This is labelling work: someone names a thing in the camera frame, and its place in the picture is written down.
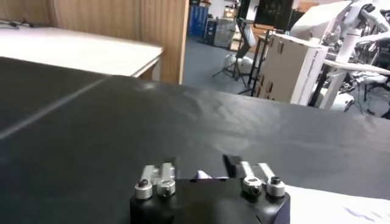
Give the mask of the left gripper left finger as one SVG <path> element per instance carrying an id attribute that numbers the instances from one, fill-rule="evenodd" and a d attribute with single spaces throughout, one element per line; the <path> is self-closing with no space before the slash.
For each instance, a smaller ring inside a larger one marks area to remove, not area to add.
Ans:
<path id="1" fill-rule="evenodd" d="M 141 177 L 134 187 L 137 200 L 149 200 L 154 195 L 169 198 L 175 194 L 177 158 L 166 158 L 162 165 L 144 166 Z"/>

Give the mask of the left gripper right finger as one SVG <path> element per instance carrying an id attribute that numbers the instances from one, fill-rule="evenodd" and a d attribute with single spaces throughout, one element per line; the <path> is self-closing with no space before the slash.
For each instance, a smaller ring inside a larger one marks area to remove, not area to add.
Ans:
<path id="1" fill-rule="evenodd" d="M 240 156 L 222 156 L 229 178 L 239 178 L 242 190 L 254 197 L 259 196 L 263 191 L 270 197 L 284 197 L 286 184 L 277 176 L 266 163 L 258 163 L 257 166 L 263 171 L 266 179 L 257 177 L 248 161 Z"/>

